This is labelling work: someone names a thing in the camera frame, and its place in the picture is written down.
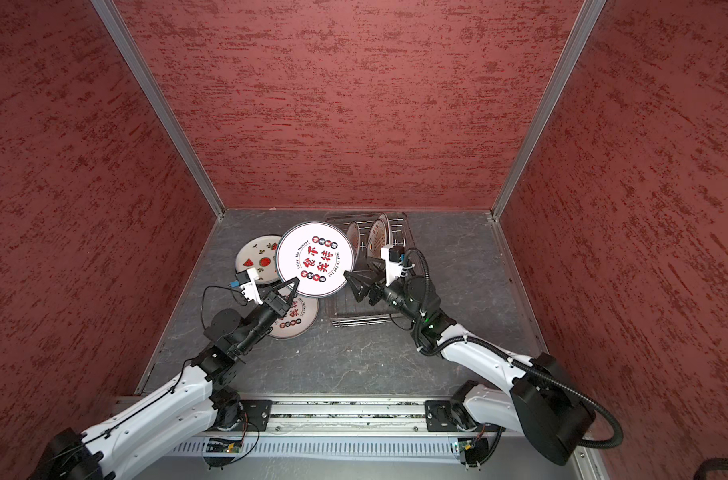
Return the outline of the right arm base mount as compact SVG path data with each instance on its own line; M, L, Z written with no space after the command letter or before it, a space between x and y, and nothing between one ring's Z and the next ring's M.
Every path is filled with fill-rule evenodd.
M427 400L425 414L429 432L480 433L483 427L509 429L505 405L489 400Z

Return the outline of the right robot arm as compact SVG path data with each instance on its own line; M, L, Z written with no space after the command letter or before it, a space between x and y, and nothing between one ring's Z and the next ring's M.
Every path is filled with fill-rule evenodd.
M382 274L344 276L358 302L384 302L413 322L412 338L421 355L455 362L507 396L496 404L485 398L483 386L472 386L461 399L461 410L475 423L522 433L554 464L569 460L596 413L553 357L515 354L471 333L442 310L435 286L423 276L391 284Z

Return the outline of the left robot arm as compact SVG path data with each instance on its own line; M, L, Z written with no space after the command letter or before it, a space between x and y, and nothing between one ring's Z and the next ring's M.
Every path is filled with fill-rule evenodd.
M266 293L253 284L233 286L255 304L247 316L235 309L217 313L204 330L207 347L185 360L176 377L100 424L56 435L33 478L132 479L195 434L216 429L245 439L253 425L231 384L244 356L289 313L299 283L294 277Z

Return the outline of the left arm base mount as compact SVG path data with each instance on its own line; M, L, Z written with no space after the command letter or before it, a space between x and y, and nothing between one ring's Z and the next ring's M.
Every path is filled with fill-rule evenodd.
M268 399L229 401L218 410L214 428L222 432L244 432L249 427L255 427L263 432L267 428L273 404Z

